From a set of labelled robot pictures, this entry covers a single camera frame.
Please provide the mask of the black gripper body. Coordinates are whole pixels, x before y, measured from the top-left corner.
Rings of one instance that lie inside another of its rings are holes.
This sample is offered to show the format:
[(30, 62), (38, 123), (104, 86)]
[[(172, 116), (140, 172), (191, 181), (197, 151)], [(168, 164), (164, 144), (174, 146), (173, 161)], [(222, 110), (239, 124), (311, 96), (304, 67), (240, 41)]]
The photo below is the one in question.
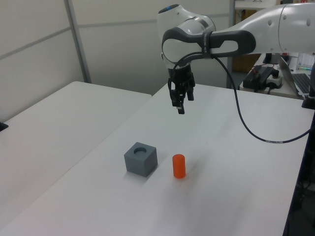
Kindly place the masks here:
[(189, 83), (190, 86), (195, 86), (194, 76), (191, 71), (191, 65), (176, 69), (168, 69), (169, 78), (168, 83), (173, 82), (175, 85)]

